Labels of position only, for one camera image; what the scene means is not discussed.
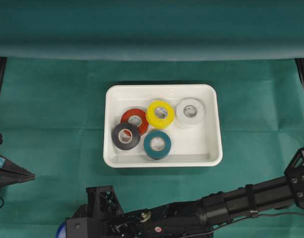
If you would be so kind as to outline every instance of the metal bracket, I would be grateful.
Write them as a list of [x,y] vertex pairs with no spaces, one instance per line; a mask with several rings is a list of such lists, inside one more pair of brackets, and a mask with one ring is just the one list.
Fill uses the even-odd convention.
[[297,206],[304,209],[304,148],[297,151],[284,174]]

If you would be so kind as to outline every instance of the tape roll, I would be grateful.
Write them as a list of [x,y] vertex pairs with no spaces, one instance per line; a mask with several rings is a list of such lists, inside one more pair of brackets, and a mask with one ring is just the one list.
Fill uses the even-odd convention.
[[140,134],[135,125],[129,122],[123,122],[118,124],[112,130],[111,138],[114,145],[119,149],[130,150],[139,143]]
[[185,127],[194,127],[203,121],[205,109],[203,104],[194,99],[182,100],[176,107],[176,118]]
[[174,117],[174,109],[167,102],[155,101],[148,107],[147,120],[155,128],[166,128],[173,122]]
[[146,133],[149,127],[149,123],[146,118],[146,113],[145,111],[142,111],[140,109],[130,109],[126,111],[122,115],[120,122],[129,122],[135,125],[138,128],[140,135]]
[[171,150],[171,139],[163,131],[155,130],[150,132],[144,139],[143,147],[146,154],[155,159],[163,159]]

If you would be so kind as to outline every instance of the green cloth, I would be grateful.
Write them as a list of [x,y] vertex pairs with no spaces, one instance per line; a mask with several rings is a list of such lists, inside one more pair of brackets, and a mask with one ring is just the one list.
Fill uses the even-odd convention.
[[304,0],[1,0],[0,56],[304,58]]
[[[214,87],[224,153],[218,166],[113,169],[105,164],[105,93],[112,85],[141,83]],[[58,225],[87,202],[88,186],[113,185],[129,212],[283,176],[304,146],[304,92],[293,60],[8,59],[0,132],[0,153],[37,175],[4,191],[0,238],[52,238]],[[215,237],[304,238],[304,218],[249,220]]]

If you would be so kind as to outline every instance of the plastic tray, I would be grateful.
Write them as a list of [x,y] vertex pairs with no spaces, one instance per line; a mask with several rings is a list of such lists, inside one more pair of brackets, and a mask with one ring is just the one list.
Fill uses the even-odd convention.
[[[128,151],[120,150],[111,140],[111,131],[120,123],[122,114],[131,108],[144,111],[154,100],[165,100],[173,108],[184,98],[195,98],[205,108],[204,121],[197,127],[182,127],[175,119],[163,131],[171,138],[169,155],[161,160],[148,157],[143,149],[147,133],[155,130],[149,126],[139,144]],[[206,84],[187,85],[117,85],[106,93],[103,158],[114,168],[131,167],[191,167],[215,166],[222,159],[222,145],[218,117],[217,95]]]

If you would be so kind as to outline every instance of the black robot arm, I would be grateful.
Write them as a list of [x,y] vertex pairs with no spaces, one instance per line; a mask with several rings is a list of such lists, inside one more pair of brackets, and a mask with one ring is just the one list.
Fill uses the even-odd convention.
[[259,212],[284,209],[294,203],[304,209],[304,148],[297,151],[284,174],[196,201],[126,214],[112,186],[87,188],[88,204],[66,219],[66,237],[211,238],[215,226],[233,223],[237,218],[257,218]]

